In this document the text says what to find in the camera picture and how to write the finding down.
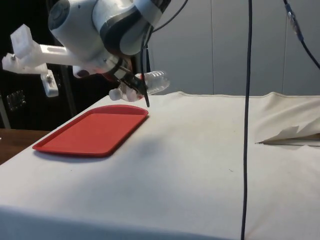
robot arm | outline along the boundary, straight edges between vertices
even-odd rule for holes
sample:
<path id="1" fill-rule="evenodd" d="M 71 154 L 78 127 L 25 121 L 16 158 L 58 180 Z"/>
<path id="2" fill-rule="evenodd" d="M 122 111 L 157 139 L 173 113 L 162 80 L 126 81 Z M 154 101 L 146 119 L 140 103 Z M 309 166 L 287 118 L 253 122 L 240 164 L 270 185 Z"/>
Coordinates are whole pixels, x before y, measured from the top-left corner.
<path id="1" fill-rule="evenodd" d="M 171 0 L 59 0 L 51 9 L 48 27 L 63 46 L 40 45 L 23 25 L 11 35 L 14 55 L 2 59 L 4 70 L 41 74 L 49 97 L 58 88 L 47 64 L 73 66 L 82 78 L 108 75 L 145 95 L 142 81 L 127 71 L 124 57 L 140 52 Z"/>

dark background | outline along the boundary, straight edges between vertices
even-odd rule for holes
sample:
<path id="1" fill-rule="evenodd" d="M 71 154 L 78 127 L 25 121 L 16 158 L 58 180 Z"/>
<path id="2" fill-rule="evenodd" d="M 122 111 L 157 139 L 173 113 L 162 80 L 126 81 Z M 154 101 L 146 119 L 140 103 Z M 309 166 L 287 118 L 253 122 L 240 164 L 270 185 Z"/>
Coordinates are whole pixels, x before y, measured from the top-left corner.
<path id="1" fill-rule="evenodd" d="M 30 29 L 33 39 L 39 44 L 54 45 L 48 30 L 48 11 L 45 0 L 2 0 L 1 1 L 0 57 L 13 53 L 10 34 L 22 24 Z M 59 87 L 59 96 L 46 97 L 40 75 L 15 74 L 0 69 L 0 95 L 12 129 L 51 131 L 75 114 L 108 95 L 117 84 L 108 82 L 100 75 L 77 79 L 72 69 L 67 68 L 62 77 L 62 68 L 49 65 Z M 10 110 L 7 96 L 23 91 L 25 105 Z"/>

clear plastic bottle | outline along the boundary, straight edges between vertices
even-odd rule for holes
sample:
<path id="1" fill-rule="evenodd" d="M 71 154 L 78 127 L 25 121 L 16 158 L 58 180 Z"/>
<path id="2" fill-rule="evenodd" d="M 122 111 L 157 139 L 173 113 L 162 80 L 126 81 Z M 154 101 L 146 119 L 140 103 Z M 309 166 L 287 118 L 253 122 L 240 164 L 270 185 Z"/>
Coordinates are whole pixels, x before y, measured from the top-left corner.
<path id="1" fill-rule="evenodd" d="M 135 75 L 141 79 L 141 73 Z M 165 90 L 170 85 L 167 74 L 164 71 L 152 71 L 144 74 L 145 83 L 147 86 L 147 93 L 149 95 L 157 94 Z M 135 102 L 143 98 L 135 90 L 128 87 L 124 83 L 116 89 L 109 92 L 110 99 L 113 101 L 123 99 L 127 102 Z"/>

black cable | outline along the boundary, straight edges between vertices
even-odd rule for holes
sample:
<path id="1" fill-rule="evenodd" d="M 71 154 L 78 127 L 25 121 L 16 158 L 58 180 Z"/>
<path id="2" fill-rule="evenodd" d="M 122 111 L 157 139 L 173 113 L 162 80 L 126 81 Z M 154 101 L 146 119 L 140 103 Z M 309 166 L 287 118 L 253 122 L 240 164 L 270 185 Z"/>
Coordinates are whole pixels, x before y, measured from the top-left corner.
<path id="1" fill-rule="evenodd" d="M 249 125 L 249 97 L 251 80 L 251 48 L 252 48 L 252 0 L 249 5 L 249 34 L 248 50 L 246 60 L 246 86 L 245 86 L 245 107 L 244 107 L 244 141 L 243 141 L 243 209 L 241 223 L 241 240 L 245 240 L 247 203 L 248 203 L 248 125 Z"/>
<path id="2" fill-rule="evenodd" d="M 320 64 L 319 62 L 316 60 L 316 58 L 312 55 L 312 53 L 310 52 L 309 48 L 307 47 L 306 43 L 304 40 L 301 41 L 301 44 L 304 48 L 304 50 L 306 51 L 306 53 L 309 55 L 309 57 L 312 59 L 312 61 L 314 62 L 314 64 L 318 67 L 318 69 L 320 70 Z"/>
<path id="3" fill-rule="evenodd" d="M 304 50 L 306 51 L 306 53 L 309 55 L 309 57 L 311 58 L 311 60 L 314 62 L 314 64 L 318 67 L 318 69 L 320 70 L 320 64 L 319 62 L 316 60 L 316 58 L 312 55 L 312 53 L 310 52 L 309 48 L 307 47 L 305 40 L 304 40 L 304 36 L 301 32 L 297 17 L 294 13 L 294 11 L 292 10 L 290 4 L 288 3 L 287 0 L 283 0 L 284 5 L 285 5 L 285 9 L 288 15 L 288 18 L 290 20 L 290 23 L 292 25 L 293 31 L 295 32 L 295 34 L 297 35 L 299 41 L 301 42 Z"/>
<path id="4" fill-rule="evenodd" d="M 146 79 L 145 79 L 145 71 L 144 71 L 144 49 L 145 49 L 145 43 L 147 39 L 147 34 L 148 34 L 148 29 L 149 25 L 145 27 L 145 31 L 142 37 L 142 42 L 141 42 L 141 49 L 140 49 L 140 71 L 141 71 L 141 80 L 142 84 L 144 87 L 144 98 L 145 98 L 145 103 L 146 106 L 149 108 L 150 107 L 150 101 L 149 101 L 149 96 L 147 92 L 147 85 L 146 85 Z"/>
<path id="5" fill-rule="evenodd" d="M 155 30 L 153 30 L 152 33 L 155 33 L 156 31 L 160 30 L 160 29 L 163 29 L 165 26 L 167 26 L 169 23 L 171 23 L 171 21 L 173 19 L 176 18 L 176 16 L 179 15 L 179 13 L 185 8 L 185 6 L 187 5 L 189 0 L 185 0 L 184 3 L 182 4 L 182 6 L 180 7 L 180 9 L 166 22 L 164 23 L 163 25 L 161 25 L 160 27 L 157 27 Z"/>

red tray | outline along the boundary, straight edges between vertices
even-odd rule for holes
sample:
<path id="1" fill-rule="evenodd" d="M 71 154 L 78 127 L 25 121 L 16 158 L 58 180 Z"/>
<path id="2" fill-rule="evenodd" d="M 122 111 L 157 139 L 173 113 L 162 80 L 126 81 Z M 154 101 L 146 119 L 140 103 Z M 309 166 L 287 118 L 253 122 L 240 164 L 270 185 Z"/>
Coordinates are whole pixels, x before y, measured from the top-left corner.
<path id="1" fill-rule="evenodd" d="M 32 148 L 45 153 L 106 157 L 147 119 L 148 111 L 135 106 L 94 108 L 53 132 Z"/>

